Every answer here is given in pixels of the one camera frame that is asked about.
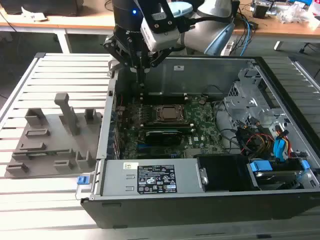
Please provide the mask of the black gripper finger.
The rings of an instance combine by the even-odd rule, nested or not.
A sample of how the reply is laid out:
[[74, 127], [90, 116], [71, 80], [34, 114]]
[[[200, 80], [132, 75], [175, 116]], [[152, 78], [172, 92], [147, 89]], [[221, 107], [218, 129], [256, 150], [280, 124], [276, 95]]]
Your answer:
[[102, 46], [120, 64], [135, 73], [136, 81], [142, 86], [142, 63], [141, 58], [138, 56], [134, 35], [126, 34], [124, 38], [118, 38], [114, 34], [106, 39]]
[[166, 48], [152, 53], [147, 46], [142, 48], [141, 52], [141, 86], [145, 85], [146, 74], [150, 68], [157, 67], [166, 57], [173, 52], [174, 47]]

